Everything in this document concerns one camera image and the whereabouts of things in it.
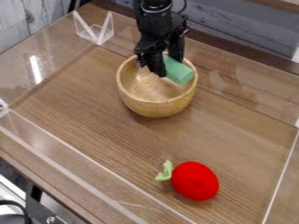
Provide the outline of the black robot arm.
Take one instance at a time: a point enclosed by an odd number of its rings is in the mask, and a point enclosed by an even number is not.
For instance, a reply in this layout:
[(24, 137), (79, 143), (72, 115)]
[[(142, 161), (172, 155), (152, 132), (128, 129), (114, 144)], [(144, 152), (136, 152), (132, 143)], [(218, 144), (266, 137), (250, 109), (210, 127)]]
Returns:
[(140, 39), (135, 46), (136, 62), (140, 67), (160, 78), (166, 76), (164, 51), (170, 57), (183, 61), (184, 37), (188, 32), (187, 19), (183, 7), (174, 11), (174, 0), (134, 0), (134, 14)]

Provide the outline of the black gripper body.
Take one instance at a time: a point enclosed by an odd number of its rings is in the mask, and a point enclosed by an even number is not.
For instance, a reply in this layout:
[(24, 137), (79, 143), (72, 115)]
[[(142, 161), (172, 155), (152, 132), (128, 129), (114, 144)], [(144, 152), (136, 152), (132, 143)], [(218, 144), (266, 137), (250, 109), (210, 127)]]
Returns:
[(174, 12), (171, 5), (135, 5), (135, 21), (142, 38), (135, 47), (140, 66), (147, 66), (148, 53), (168, 50), (170, 37), (184, 36), (188, 31), (187, 16)]

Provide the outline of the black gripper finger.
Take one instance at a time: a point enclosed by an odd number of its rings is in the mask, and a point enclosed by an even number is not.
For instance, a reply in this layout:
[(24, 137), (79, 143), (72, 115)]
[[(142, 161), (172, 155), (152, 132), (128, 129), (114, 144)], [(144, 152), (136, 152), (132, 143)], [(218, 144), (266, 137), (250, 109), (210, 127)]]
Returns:
[(162, 52), (150, 52), (147, 56), (147, 65), (151, 72), (160, 78), (166, 76), (164, 56)]
[(168, 55), (170, 55), (170, 57), (174, 60), (176, 60), (179, 62), (183, 62), (183, 57), (184, 57), (184, 36), (174, 34), (170, 37)]

